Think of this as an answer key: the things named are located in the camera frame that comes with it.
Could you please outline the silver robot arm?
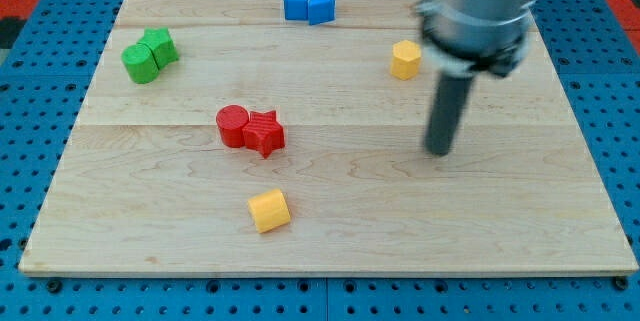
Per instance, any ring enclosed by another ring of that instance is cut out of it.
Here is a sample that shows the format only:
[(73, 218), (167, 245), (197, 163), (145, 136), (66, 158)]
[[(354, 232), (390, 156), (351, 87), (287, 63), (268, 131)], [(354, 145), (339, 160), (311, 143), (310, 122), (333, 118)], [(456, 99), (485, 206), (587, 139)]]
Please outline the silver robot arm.
[(421, 0), (420, 35), (437, 70), (453, 78), (508, 76), (528, 52), (536, 0)]

